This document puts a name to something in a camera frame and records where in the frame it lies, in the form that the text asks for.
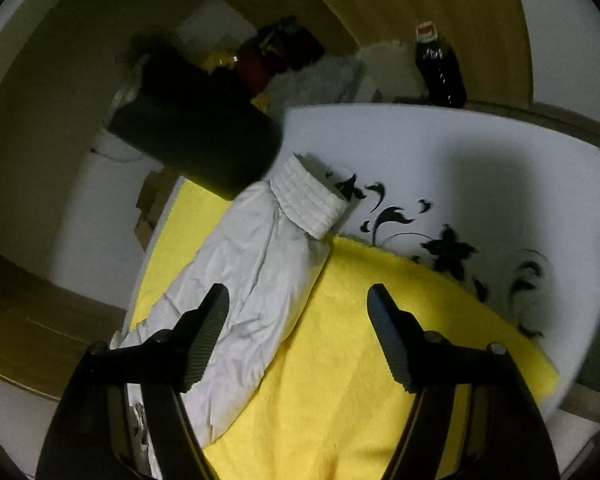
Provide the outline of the white puffer jacket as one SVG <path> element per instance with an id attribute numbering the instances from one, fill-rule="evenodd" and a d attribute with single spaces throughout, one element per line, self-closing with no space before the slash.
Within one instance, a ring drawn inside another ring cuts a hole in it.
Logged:
<path id="1" fill-rule="evenodd" d="M 300 318 L 321 273 L 326 236 L 347 201 L 298 155 L 250 184 L 151 307 L 148 317 L 112 344 L 141 344 L 198 307 L 223 284 L 230 308 L 204 376 L 182 400 L 203 448 L 232 426 Z"/>

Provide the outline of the yellow towel mat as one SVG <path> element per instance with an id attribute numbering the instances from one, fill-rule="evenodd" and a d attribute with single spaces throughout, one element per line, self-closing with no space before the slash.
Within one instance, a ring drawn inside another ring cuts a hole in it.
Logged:
<path id="1" fill-rule="evenodd" d="M 232 203 L 181 183 L 151 249 L 130 330 L 148 317 Z M 219 477 L 382 476 L 414 399 L 393 380 L 366 312 L 376 283 L 453 344 L 505 344 L 535 400 L 554 392 L 559 376 L 540 348 L 447 278 L 344 237 L 326 242 L 326 262 L 294 329 L 232 426 L 203 448 Z"/>

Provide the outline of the cardboard boxes on floor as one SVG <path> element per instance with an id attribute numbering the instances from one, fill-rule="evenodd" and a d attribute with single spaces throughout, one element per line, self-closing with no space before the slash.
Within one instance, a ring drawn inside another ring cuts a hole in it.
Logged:
<path id="1" fill-rule="evenodd" d="M 178 174 L 170 167 L 151 171 L 140 189 L 136 208 L 140 211 L 134 233 L 140 247 L 146 252 L 164 207 L 178 180 Z"/>

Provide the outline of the black floor fan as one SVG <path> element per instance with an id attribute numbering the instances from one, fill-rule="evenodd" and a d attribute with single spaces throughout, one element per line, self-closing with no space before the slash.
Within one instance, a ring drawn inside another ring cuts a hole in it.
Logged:
<path id="1" fill-rule="evenodd" d="M 153 27 L 131 37 L 120 55 L 120 66 L 129 74 L 146 61 L 172 61 L 184 54 L 183 41 L 170 29 Z"/>

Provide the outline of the dark cola bottle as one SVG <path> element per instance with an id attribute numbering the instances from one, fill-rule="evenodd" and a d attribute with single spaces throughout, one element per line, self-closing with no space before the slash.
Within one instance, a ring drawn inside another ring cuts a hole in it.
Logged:
<path id="1" fill-rule="evenodd" d="M 432 21 L 416 26 L 415 64 L 431 104 L 454 108 L 465 106 L 467 92 L 460 63 L 454 49 L 439 35 Z"/>

